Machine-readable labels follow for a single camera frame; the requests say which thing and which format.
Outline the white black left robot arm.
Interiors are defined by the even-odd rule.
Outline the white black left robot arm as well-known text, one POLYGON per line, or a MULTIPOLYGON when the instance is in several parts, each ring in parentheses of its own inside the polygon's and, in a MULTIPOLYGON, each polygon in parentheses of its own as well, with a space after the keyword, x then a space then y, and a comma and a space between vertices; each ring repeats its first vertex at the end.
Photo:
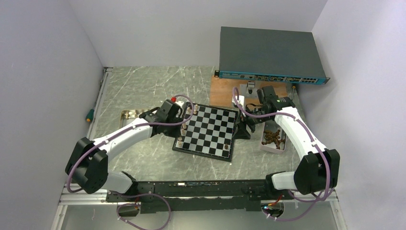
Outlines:
POLYGON ((162 106, 140 114, 130 124, 102 137, 77 141, 68 160, 67 190, 74 193, 71 182, 79 185, 76 191, 93 194, 100 189, 117 192, 125 201, 132 201, 138 194, 138 182, 126 172, 108 169, 109 162, 136 143, 157 134, 176 138, 184 122, 186 103, 165 100, 162 106))

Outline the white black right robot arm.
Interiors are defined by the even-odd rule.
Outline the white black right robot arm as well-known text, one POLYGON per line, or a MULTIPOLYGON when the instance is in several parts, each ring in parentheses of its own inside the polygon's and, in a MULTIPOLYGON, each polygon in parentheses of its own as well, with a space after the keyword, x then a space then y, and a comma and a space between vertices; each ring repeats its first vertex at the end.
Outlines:
POLYGON ((316 200, 325 200, 338 182, 340 155, 328 149, 310 131, 289 97, 278 97, 273 87, 257 91, 262 107, 248 112, 242 107, 238 89, 232 89, 232 102, 247 118, 247 122, 273 120, 282 128, 296 149, 300 163, 293 172, 277 172, 266 176, 264 194, 277 198, 283 190, 303 195, 319 192, 316 200))

